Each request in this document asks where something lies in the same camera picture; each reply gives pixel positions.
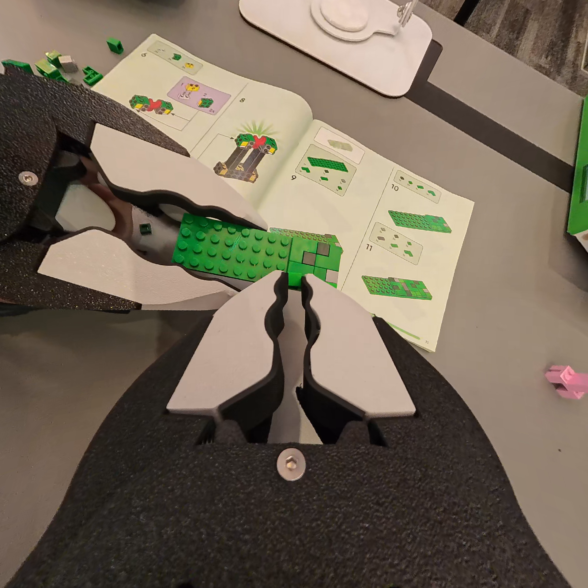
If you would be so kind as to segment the scatter of small green bricks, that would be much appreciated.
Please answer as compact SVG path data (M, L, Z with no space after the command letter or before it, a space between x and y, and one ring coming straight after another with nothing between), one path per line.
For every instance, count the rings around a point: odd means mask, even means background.
M115 55L122 55L124 47L119 39L107 38L107 47ZM5 70L7 68L16 68L29 74L38 74L40 77L53 81L66 82L68 84L77 83L72 77L79 71L77 62L71 55L63 55L59 51L53 50L45 53L45 57L38 60L31 66L27 62L17 61L14 59L3 59L1 61ZM94 87L104 76L91 66L82 68L82 82L90 88Z

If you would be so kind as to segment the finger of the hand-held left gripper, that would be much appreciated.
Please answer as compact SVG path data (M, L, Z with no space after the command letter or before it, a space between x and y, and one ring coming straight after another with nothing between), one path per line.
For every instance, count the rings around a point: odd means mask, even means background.
M38 272L131 300L143 309L218 309L237 293L181 266L147 261L103 230L77 232L50 245Z
M268 224L200 161L97 123L90 143L100 177L121 200L167 204L190 214L266 231Z

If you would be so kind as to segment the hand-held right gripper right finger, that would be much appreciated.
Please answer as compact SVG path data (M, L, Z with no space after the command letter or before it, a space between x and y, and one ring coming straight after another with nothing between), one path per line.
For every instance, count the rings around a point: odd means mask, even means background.
M314 275L302 279L307 347L300 404L310 419L413 416L416 408L373 317Z

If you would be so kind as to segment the small pink brick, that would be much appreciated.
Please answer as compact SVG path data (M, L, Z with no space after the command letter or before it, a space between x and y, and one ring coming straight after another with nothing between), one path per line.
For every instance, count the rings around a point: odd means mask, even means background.
M587 394L587 373L576 372L569 365L551 366L545 378L563 398L581 399Z

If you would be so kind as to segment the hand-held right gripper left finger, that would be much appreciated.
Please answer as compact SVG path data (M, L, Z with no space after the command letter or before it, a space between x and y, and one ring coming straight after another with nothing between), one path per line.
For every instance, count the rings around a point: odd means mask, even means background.
M213 315L166 406L170 413L269 417L283 398L278 337L288 276L273 271Z

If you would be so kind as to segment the green brick set box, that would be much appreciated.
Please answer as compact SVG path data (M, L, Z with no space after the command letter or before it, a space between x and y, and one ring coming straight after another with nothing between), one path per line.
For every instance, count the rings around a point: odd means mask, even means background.
M587 114L580 125L567 232L587 251Z

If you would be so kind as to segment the green studded brick plate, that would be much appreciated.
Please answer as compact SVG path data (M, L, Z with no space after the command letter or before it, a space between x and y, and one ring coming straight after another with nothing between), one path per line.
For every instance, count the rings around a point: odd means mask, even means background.
M244 285L279 270L288 274L289 288L299 290L305 275L335 288L342 253L335 235L282 228L262 231L186 213L171 261L192 272Z

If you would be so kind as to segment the building instruction booklet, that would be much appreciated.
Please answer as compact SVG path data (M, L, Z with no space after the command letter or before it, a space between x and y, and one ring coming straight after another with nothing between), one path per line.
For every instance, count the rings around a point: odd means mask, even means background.
M473 202L316 121L297 94L150 35L97 83L181 144L271 228L334 233L337 286L434 352Z

